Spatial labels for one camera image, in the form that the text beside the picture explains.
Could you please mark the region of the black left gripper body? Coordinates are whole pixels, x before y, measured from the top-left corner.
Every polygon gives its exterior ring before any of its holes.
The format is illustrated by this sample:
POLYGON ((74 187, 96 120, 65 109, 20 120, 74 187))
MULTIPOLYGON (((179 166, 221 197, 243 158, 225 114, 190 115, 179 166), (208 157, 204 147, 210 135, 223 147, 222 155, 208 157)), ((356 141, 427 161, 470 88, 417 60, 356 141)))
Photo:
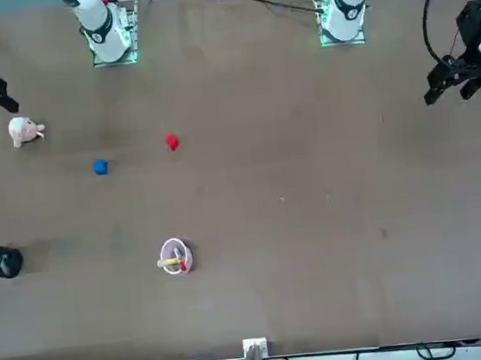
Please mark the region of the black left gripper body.
POLYGON ((481 42, 481 0, 468 1, 456 23, 465 47, 477 47, 481 42))

